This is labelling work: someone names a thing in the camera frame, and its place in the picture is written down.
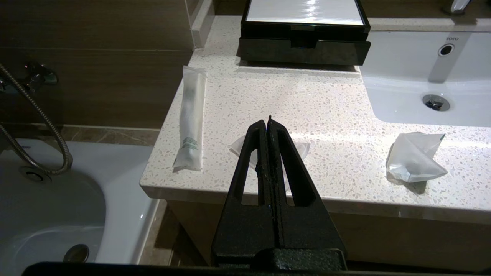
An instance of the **wall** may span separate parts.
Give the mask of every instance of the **wall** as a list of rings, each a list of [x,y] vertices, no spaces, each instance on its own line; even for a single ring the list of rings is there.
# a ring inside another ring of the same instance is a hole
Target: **wall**
[[[185,0],[3,1],[0,18],[1,63],[58,74],[35,96],[59,124],[160,128],[193,50]],[[39,122],[15,94],[0,120]]]

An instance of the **countertop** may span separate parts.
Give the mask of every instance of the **countertop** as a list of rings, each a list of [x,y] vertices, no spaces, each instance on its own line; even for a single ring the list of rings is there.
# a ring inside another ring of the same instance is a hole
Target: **countertop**
[[[329,211],[491,223],[491,128],[380,121],[357,67],[243,66],[236,56],[240,20],[216,16],[205,48],[189,63],[208,72],[202,171],[172,168],[180,145],[181,84],[140,180],[150,197],[223,203],[238,160],[229,145],[272,115],[294,141],[311,143],[304,163]],[[409,132],[446,134],[435,160],[448,174],[425,186],[386,179],[391,144]],[[250,168],[245,193],[254,194],[256,185]]]

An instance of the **bathtub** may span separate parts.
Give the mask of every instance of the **bathtub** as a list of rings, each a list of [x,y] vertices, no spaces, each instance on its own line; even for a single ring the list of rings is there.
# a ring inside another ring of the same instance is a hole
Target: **bathtub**
[[[47,143],[19,139],[35,160],[59,166]],[[59,176],[0,155],[0,275],[41,261],[137,264],[157,200],[138,185],[151,147],[67,142],[72,169]]]

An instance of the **marble tile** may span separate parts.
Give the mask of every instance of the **marble tile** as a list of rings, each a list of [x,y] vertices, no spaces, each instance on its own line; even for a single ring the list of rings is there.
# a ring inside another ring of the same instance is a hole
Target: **marble tile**
[[[55,140],[46,126],[7,124],[5,127],[15,138]],[[159,135],[159,130],[89,127],[60,127],[60,132],[66,141],[143,146],[153,146]]]

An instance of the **bathtub drain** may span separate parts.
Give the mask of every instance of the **bathtub drain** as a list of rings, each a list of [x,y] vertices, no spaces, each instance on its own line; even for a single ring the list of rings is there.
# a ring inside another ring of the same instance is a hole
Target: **bathtub drain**
[[[47,184],[51,183],[51,177],[34,167],[22,166],[19,168],[21,175],[32,182]]]
[[[84,263],[89,257],[89,247],[84,244],[72,246],[65,253],[64,263]]]

